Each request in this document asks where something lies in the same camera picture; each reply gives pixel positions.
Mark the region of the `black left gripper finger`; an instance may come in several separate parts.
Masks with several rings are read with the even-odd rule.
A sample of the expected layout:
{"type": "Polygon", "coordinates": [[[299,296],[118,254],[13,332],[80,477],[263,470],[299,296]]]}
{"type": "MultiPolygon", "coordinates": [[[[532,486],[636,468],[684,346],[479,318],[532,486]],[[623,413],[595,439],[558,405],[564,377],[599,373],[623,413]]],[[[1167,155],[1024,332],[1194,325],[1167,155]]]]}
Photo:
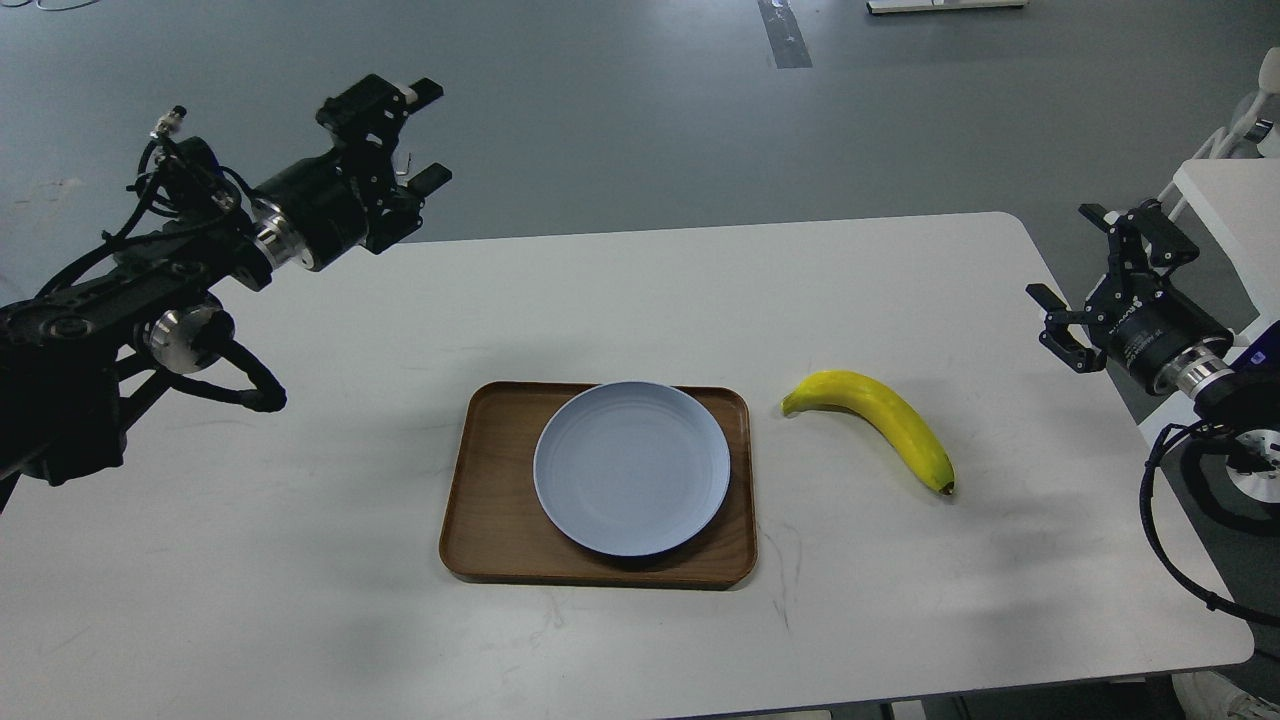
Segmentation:
{"type": "Polygon", "coordinates": [[[426,199],[452,179],[451,168],[433,163],[406,184],[397,184],[390,190],[385,201],[385,219],[399,225],[420,225],[426,199]]]}
{"type": "Polygon", "coordinates": [[[316,122],[347,161],[392,170],[407,119],[443,96],[444,88],[429,78],[403,85],[369,74],[325,99],[316,122]]]}

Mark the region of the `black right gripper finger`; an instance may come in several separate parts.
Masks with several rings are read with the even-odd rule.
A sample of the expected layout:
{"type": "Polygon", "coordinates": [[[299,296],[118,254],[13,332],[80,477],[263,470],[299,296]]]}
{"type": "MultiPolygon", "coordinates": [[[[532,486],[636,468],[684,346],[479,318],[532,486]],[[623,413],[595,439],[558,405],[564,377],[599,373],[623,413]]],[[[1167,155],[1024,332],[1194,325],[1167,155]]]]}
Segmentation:
{"type": "Polygon", "coordinates": [[[1025,292],[1044,314],[1044,325],[1038,336],[1039,343],[1075,373],[1102,372],[1106,366],[1105,352],[1092,345],[1085,346],[1079,342],[1070,328],[1073,325],[1102,327],[1108,320],[1108,314],[1092,306],[1085,310],[1071,310],[1043,283],[1028,284],[1025,292]]]}
{"type": "Polygon", "coordinates": [[[1103,277],[1119,291],[1167,288],[1179,268],[1201,256],[1199,246],[1166,217],[1158,200],[1146,200],[1125,211],[1084,202],[1078,211],[1105,232],[1108,254],[1103,277]]]}

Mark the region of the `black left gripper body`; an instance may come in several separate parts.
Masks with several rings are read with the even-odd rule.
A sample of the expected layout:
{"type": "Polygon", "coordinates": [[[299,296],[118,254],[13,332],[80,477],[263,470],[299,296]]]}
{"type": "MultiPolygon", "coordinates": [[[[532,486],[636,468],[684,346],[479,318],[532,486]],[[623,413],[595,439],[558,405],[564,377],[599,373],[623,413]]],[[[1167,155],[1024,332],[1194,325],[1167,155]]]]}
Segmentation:
{"type": "Polygon", "coordinates": [[[397,184],[393,169],[351,163],[334,150],[300,160],[253,190],[253,246],[273,269],[297,263],[320,272],[356,246],[380,255],[422,225],[385,219],[397,184]]]}

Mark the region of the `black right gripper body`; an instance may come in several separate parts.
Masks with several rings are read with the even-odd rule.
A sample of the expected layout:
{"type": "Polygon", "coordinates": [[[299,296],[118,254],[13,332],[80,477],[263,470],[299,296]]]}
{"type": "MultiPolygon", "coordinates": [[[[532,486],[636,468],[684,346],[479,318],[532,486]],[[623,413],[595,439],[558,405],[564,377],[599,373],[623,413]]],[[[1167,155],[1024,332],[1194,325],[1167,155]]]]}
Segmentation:
{"type": "Polygon", "coordinates": [[[1167,366],[1185,351],[1204,347],[1219,356],[1234,334],[1170,283],[1151,273],[1103,277],[1091,292],[1091,342],[1152,396],[1176,389],[1167,366]]]}

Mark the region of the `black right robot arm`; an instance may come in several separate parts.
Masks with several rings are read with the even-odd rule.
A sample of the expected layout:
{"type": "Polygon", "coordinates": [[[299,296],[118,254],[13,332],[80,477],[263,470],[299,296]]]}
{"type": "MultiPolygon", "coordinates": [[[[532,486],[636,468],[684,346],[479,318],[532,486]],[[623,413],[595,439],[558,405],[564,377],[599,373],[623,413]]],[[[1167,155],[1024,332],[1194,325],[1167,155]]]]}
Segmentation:
{"type": "Polygon", "coordinates": [[[1234,334],[1172,283],[1199,249],[1153,199],[1079,213],[1106,236],[1106,270],[1079,309],[1046,284],[1027,287],[1044,311],[1039,342],[1076,373],[1115,363],[1148,395],[1184,395],[1210,427],[1203,455],[1242,475],[1276,470],[1277,373],[1231,366],[1234,334]]]}

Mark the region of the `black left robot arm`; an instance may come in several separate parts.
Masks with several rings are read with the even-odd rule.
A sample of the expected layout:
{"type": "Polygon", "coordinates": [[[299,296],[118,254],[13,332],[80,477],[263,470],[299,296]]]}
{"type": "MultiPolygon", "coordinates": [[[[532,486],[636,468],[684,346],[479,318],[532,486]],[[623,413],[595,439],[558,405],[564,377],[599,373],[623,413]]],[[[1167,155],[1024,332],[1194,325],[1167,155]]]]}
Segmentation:
{"type": "Polygon", "coordinates": [[[265,290],[288,263],[320,272],[415,233],[452,174],[434,163],[401,181],[396,150],[443,94],[429,78],[366,76],[317,109],[330,149],[257,186],[202,138],[177,141],[183,106],[161,115],[122,228],[3,309],[3,497],[22,477],[61,486],[120,466],[128,430],[168,391],[280,411],[284,387],[236,340],[214,287],[265,290]]]}

